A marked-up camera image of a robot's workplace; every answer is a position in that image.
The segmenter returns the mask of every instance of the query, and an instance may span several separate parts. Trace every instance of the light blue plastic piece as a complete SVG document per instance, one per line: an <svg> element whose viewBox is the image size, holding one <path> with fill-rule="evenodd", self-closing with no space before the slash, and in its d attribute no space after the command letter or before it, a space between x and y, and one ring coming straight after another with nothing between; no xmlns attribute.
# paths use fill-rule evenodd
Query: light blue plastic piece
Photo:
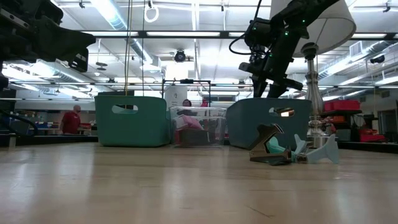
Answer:
<svg viewBox="0 0 398 224"><path fill-rule="evenodd" d="M267 147L270 153L282 153L286 150L284 147L279 146L279 142L276 137L272 137L267 142Z"/></svg>
<svg viewBox="0 0 398 224"><path fill-rule="evenodd" d="M306 156L309 164L316 164L317 161L324 158L328 158L332 163L338 164L340 160L335 135L332 134L324 146L307 153Z"/></svg>
<svg viewBox="0 0 398 224"><path fill-rule="evenodd" d="M296 140L296 151L294 154L299 155L300 153L304 153L307 150L307 142L300 139L300 137L295 134L294 139Z"/></svg>

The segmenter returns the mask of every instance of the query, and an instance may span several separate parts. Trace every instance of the security camera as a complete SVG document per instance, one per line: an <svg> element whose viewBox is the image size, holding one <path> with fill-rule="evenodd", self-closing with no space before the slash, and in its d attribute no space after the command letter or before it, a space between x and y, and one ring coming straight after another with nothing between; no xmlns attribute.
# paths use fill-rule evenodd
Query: security camera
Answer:
<svg viewBox="0 0 398 224"><path fill-rule="evenodd" d="M178 50L174 56L174 60L176 62L184 62L187 56L185 55L183 50Z"/></svg>
<svg viewBox="0 0 398 224"><path fill-rule="evenodd" d="M377 58L372 58L372 59L370 60L370 62L371 62L371 63L383 63L385 59L386 59L385 56L382 55L382 56L377 57Z"/></svg>

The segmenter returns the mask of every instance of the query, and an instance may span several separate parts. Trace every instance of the red shirt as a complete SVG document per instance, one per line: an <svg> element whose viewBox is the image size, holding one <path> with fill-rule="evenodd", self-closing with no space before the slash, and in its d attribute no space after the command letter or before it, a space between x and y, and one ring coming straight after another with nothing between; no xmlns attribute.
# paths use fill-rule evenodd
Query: red shirt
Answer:
<svg viewBox="0 0 398 224"><path fill-rule="evenodd" d="M62 118L64 134L77 134L77 129L80 126L80 117L73 111L66 112Z"/></svg>

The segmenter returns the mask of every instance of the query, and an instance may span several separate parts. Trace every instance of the laboratory room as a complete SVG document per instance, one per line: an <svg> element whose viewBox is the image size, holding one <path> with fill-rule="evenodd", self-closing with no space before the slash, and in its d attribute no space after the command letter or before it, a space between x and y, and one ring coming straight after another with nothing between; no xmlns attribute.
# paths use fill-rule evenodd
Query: laboratory room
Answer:
<svg viewBox="0 0 398 224"><path fill-rule="evenodd" d="M397 18L0 1L0 223L395 223Z"/></svg>

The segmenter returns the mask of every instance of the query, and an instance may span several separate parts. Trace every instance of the bin handle hole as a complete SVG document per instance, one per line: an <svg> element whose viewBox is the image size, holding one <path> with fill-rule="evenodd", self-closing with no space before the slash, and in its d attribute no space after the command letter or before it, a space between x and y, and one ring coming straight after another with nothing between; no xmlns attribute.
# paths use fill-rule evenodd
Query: bin handle hole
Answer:
<svg viewBox="0 0 398 224"><path fill-rule="evenodd" d="M294 109L293 108L271 108L271 109L269 109L269 114L271 116L287 118L287 117L294 116Z"/></svg>
<svg viewBox="0 0 398 224"><path fill-rule="evenodd" d="M136 114L138 106L136 105L113 105L112 112L116 114Z"/></svg>

